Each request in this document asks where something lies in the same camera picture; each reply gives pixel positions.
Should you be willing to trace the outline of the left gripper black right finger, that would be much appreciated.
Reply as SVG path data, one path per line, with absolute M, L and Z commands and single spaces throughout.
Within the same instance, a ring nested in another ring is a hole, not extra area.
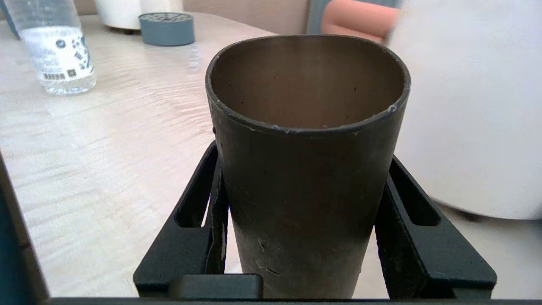
M 437 208 L 398 158 L 374 224 L 391 299 L 490 299 L 494 269 Z

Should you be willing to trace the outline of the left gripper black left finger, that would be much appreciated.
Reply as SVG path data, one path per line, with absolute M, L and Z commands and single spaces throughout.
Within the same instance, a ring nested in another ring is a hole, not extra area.
M 213 141 L 133 274 L 140 297 L 164 297 L 184 275 L 223 274 L 228 199 Z

